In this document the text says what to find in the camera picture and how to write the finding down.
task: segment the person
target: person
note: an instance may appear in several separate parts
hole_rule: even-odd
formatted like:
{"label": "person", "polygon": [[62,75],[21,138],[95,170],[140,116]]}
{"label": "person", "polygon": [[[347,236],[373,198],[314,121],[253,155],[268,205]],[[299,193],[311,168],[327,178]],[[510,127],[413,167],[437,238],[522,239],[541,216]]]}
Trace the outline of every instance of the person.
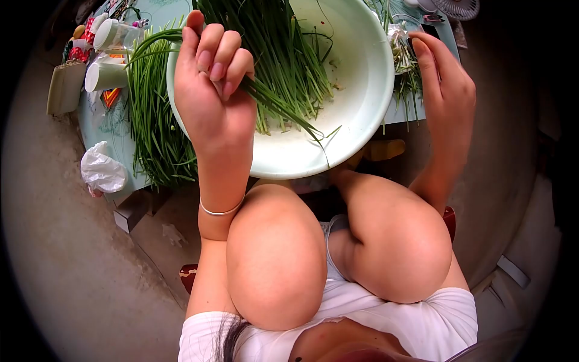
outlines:
{"label": "person", "polygon": [[201,255],[179,361],[443,361],[477,340],[472,294],[441,217],[467,161],[475,85],[446,46],[410,33],[431,156],[409,188],[338,166],[347,204],[323,229],[291,188],[245,192],[254,59],[192,11],[175,104],[197,154]]}

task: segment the silver bracelet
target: silver bracelet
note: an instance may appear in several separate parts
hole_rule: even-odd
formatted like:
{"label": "silver bracelet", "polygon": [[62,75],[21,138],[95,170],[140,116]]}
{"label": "silver bracelet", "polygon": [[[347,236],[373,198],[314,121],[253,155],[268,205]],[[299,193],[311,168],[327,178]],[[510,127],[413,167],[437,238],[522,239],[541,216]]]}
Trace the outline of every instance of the silver bracelet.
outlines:
{"label": "silver bracelet", "polygon": [[236,211],[237,209],[239,209],[239,207],[241,206],[241,204],[243,203],[243,200],[245,200],[245,194],[243,195],[243,197],[241,198],[241,201],[239,201],[239,204],[236,205],[236,207],[232,208],[229,211],[226,211],[224,213],[213,213],[207,209],[205,209],[205,207],[203,206],[203,202],[201,202],[201,197],[199,197],[199,205],[201,206],[201,208],[203,209],[203,211],[205,211],[207,214],[209,215],[213,215],[213,216],[223,216],[223,215],[227,215],[227,214],[231,214],[232,212]]}

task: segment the plastic container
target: plastic container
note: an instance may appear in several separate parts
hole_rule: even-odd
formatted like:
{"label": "plastic container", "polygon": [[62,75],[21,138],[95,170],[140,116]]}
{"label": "plastic container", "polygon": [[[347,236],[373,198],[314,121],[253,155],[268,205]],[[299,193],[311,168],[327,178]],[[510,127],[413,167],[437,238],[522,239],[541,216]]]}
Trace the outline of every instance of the plastic container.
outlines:
{"label": "plastic container", "polygon": [[108,54],[132,53],[136,44],[145,38],[142,28],[120,23],[116,19],[106,19],[94,35],[94,50]]}
{"label": "plastic container", "polygon": [[87,92],[124,88],[129,77],[124,64],[94,63],[86,71],[85,89]]}

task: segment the table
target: table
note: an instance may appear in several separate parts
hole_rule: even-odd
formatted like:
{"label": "table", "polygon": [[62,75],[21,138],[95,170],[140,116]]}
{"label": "table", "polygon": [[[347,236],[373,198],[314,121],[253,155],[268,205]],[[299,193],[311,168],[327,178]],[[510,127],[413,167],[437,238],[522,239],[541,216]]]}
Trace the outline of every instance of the table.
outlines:
{"label": "table", "polygon": [[[95,15],[104,12],[107,4],[108,1],[95,12]],[[390,5],[392,14],[406,13],[419,20],[422,18],[422,15],[425,14],[418,8],[405,6],[403,0],[391,0]],[[141,11],[141,17],[143,19],[149,19],[149,24],[156,28],[172,22],[175,16],[180,16],[181,14],[186,16],[191,10],[191,2],[187,0],[137,0],[133,3],[133,6]],[[459,58],[458,49],[448,18],[440,12],[439,14],[445,22],[435,23],[438,35],[449,47],[450,51]],[[137,16],[134,11],[128,10],[125,21],[131,23],[136,19]],[[88,149],[100,141],[107,141],[108,155],[127,168],[129,179],[124,189],[112,194],[105,194],[105,197],[109,201],[125,198],[134,191],[149,185],[145,174],[133,174],[135,143],[130,137],[129,108],[127,107],[128,90],[123,89],[119,98],[108,111],[105,110],[102,102],[96,97],[95,93],[96,92],[82,92],[80,95],[77,109],[80,132],[82,133],[85,148]],[[408,104],[408,120],[416,120],[412,99],[408,100]],[[417,99],[416,105],[418,119],[424,119],[425,114],[422,100]],[[400,104],[397,109],[395,99],[393,98],[386,112],[385,120],[386,124],[406,122],[404,105]]]}
{"label": "table", "polygon": [[[95,12],[95,16],[102,14],[108,1]],[[172,22],[175,16],[181,16],[191,11],[191,1],[187,0],[138,0],[134,3],[141,11],[143,19],[149,19],[149,24],[158,28],[164,26],[169,21]],[[129,9],[125,22],[132,23],[137,20],[137,16]],[[133,175],[133,154],[135,142],[130,136],[129,99],[128,89],[123,89],[119,98],[108,111],[105,110],[99,99],[93,93],[83,91],[77,108],[78,121],[82,140],[85,148],[89,149],[97,142],[106,141],[108,155],[122,163],[127,168],[129,179],[126,186],[119,192],[105,194],[107,200],[115,200],[131,195],[134,191],[148,186],[150,183],[145,174]]]}

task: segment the paper cup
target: paper cup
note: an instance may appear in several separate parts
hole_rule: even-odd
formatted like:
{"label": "paper cup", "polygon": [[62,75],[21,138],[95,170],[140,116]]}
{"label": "paper cup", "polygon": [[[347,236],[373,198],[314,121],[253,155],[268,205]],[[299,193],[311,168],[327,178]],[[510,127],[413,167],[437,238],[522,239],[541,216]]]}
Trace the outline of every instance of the paper cup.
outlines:
{"label": "paper cup", "polygon": [[123,88],[129,83],[125,64],[95,63],[86,71],[87,92]]}

